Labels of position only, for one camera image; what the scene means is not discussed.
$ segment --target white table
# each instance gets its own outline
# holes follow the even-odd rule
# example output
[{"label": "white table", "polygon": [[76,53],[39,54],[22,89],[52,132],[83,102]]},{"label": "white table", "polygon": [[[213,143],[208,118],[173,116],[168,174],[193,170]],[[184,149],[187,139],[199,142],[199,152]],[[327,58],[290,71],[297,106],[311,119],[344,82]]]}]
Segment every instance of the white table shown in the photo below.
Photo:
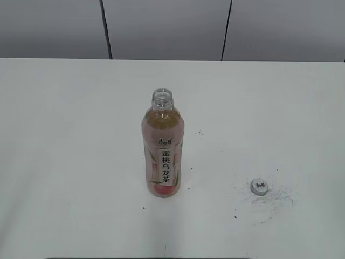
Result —
[{"label": "white table", "polygon": [[[185,120],[168,199],[140,128],[159,87]],[[344,63],[1,59],[0,258],[345,258],[344,113]]]}]

